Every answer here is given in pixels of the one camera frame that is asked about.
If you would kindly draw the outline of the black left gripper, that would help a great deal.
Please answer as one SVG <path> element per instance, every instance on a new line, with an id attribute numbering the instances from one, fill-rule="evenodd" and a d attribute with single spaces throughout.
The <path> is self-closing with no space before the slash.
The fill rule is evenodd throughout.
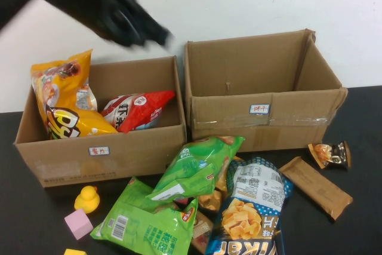
<path id="1" fill-rule="evenodd" d="M 146 14 L 136 0 L 85 0 L 85 25 L 99 37 L 119 45 L 167 47 L 171 32 Z"/>

